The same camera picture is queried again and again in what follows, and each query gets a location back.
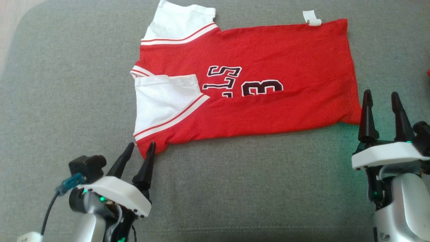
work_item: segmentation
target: red fabric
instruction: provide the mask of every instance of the red fabric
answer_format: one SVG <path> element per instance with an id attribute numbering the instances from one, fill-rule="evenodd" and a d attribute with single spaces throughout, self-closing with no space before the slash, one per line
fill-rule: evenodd
<path id="1" fill-rule="evenodd" d="M 169 143 L 360 121 L 346 19 L 318 27 L 216 28 L 189 43 L 142 45 L 136 65 L 155 75 L 196 74 L 202 93 L 211 97 L 177 125 L 139 140 L 142 155 L 153 140 L 159 153 Z M 227 74 L 207 76 L 214 65 L 242 68 L 231 90 L 202 89 L 204 84 L 227 83 Z M 243 96 L 243 83 L 263 80 L 278 80 L 283 90 Z M 223 97 L 226 91 L 233 97 Z"/>

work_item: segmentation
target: red stripe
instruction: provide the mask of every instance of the red stripe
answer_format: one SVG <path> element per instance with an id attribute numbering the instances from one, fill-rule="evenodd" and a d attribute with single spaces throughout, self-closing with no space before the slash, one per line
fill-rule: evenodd
<path id="1" fill-rule="evenodd" d="M 215 23 L 208 24 L 208 25 L 206 25 L 205 27 L 203 27 L 203 28 L 201 28 L 201 29 L 197 30 L 194 34 L 192 34 L 192 35 L 190 35 L 190 36 L 188 36 L 188 37 L 186 37 L 186 38 L 183 38 L 183 39 L 181 39 L 181 40 L 171 40 L 171 39 L 153 39 L 153 40 L 142 40 L 142 42 L 151 42 L 151 41 L 156 41 L 156 40 L 182 41 L 182 40 L 186 40 L 186 39 L 188 39 L 188 38 L 192 37 L 193 35 L 197 34 L 199 31 L 203 30 L 204 28 L 209 27 L 209 26 L 214 25 L 214 24 L 215 24 Z"/>
<path id="2" fill-rule="evenodd" d="M 187 110 L 189 110 L 190 109 L 190 107 L 192 106 L 192 105 L 194 105 L 200 98 L 202 98 L 202 96 L 204 96 L 204 94 L 202 94 L 202 95 L 200 95 L 196 100 L 194 100 L 194 102 L 192 102 L 185 110 L 183 110 L 180 114 L 178 114 L 178 115 L 176 115 L 174 118 L 172 118 L 171 120 L 169 120 L 169 121 L 167 121 L 167 122 L 165 122 L 165 123 L 162 123 L 162 124 L 159 124 L 159 125 L 157 125 L 157 126 L 154 126 L 154 127 L 150 127 L 149 129 L 146 129 L 146 130 L 144 130 L 144 131 L 140 131 L 139 133 L 137 133 L 137 134 L 135 134 L 134 136 L 136 137 L 136 136 L 138 136 L 139 134 L 141 134 L 141 133 L 143 133 L 143 132 L 146 132 L 146 131 L 148 131 L 148 130 L 151 130 L 151 129 L 154 129 L 154 128 L 157 128 L 157 127 L 160 127 L 160 126 L 163 126 L 163 125 L 165 125 L 165 124 L 168 124 L 168 123 L 170 123 L 170 122 L 172 122 L 173 120 L 175 120 L 176 118 L 178 118 L 180 115 L 182 115 L 184 112 L 186 112 Z"/>
<path id="3" fill-rule="evenodd" d="M 135 71 L 135 72 L 139 72 L 139 73 L 142 73 L 142 74 L 146 75 L 147 77 L 149 77 L 149 75 L 148 75 L 148 74 L 146 74 L 146 73 L 143 73 L 143 72 L 141 72 L 141 71 L 138 71 L 138 70 L 135 70 L 135 69 L 132 69 L 132 71 Z"/>

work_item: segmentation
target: black cable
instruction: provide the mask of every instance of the black cable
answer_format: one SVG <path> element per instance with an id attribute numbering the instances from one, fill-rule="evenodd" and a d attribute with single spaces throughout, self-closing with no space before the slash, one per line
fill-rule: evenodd
<path id="1" fill-rule="evenodd" d="M 132 229 L 133 229 L 133 234 L 135 236 L 135 242 L 137 242 L 136 229 L 134 228 L 134 225 L 132 225 Z"/>
<path id="2" fill-rule="evenodd" d="M 45 219 L 43 220 L 43 224 L 42 224 L 42 231 L 40 232 L 41 236 L 45 234 L 45 228 L 46 228 L 46 223 L 48 222 L 48 216 L 49 216 L 49 213 L 51 212 L 52 206 L 54 205 L 54 202 L 57 199 L 58 195 L 60 195 L 60 193 L 56 192 L 54 197 L 51 200 L 51 203 L 49 204 L 48 210 L 46 211 Z"/>

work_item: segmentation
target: gray couch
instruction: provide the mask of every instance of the gray couch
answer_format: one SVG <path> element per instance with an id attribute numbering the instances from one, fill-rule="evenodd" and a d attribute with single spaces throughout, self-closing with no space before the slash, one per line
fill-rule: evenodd
<path id="1" fill-rule="evenodd" d="M 430 119 L 426 0 L 171 1 L 215 7 L 222 29 L 303 23 L 310 9 L 324 22 L 348 18 L 359 93 L 372 90 L 381 137 L 394 138 L 392 91 L 411 123 Z M 51 0 L 22 18 L 0 82 L 2 241 L 40 230 L 69 161 L 101 154 L 110 166 L 133 141 L 128 72 L 157 2 Z M 170 146 L 138 241 L 372 241 L 366 177 L 351 168 L 357 132 L 337 124 Z M 135 151 L 123 178 L 140 163 Z M 79 216 L 59 198 L 44 241 L 68 241 Z"/>

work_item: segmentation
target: jersey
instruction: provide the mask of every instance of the jersey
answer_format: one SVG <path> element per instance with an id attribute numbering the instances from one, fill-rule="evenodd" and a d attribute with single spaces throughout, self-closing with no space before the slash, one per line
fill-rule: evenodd
<path id="1" fill-rule="evenodd" d="M 169 143 L 359 124 L 347 20 L 222 31 L 214 8 L 161 0 L 141 40 L 134 136 Z"/>

